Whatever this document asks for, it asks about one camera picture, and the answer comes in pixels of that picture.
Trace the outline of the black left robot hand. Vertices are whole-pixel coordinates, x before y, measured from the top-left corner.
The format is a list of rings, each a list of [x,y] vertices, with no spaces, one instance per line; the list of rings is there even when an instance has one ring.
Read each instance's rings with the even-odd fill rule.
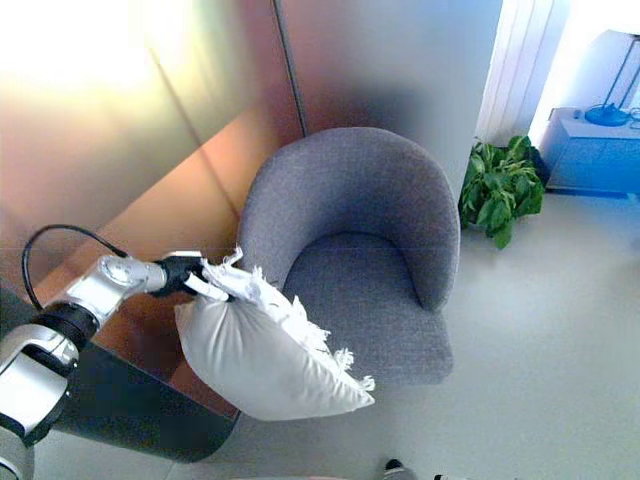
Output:
[[[154,297],[182,292],[213,301],[227,301],[229,295],[204,277],[206,258],[200,251],[175,251],[155,260],[164,275],[164,284],[150,291]]]

